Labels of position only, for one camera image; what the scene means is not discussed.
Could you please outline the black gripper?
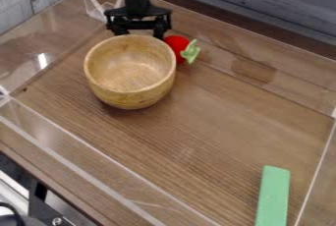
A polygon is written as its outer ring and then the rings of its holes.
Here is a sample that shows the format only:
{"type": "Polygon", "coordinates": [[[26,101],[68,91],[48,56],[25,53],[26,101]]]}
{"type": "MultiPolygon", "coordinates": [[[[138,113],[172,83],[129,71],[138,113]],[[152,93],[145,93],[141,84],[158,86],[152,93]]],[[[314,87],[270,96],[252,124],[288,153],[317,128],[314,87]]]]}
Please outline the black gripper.
{"type": "Polygon", "coordinates": [[[157,6],[149,6],[142,12],[132,14],[126,7],[108,10],[106,29],[114,35],[129,34],[132,30],[150,29],[157,39],[164,38],[164,33],[172,28],[172,11],[157,6]]]}

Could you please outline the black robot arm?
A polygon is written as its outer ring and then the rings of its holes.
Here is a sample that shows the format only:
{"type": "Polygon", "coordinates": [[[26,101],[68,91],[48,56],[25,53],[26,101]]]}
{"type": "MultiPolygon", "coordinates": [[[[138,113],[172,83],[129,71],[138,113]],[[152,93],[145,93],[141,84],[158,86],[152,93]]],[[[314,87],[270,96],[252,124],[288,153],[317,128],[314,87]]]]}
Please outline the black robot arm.
{"type": "Polygon", "coordinates": [[[154,6],[150,0],[124,0],[125,4],[104,12],[106,29],[114,35],[129,34],[130,29],[152,29],[153,36],[164,38],[164,33],[172,28],[172,11],[154,6]]]}

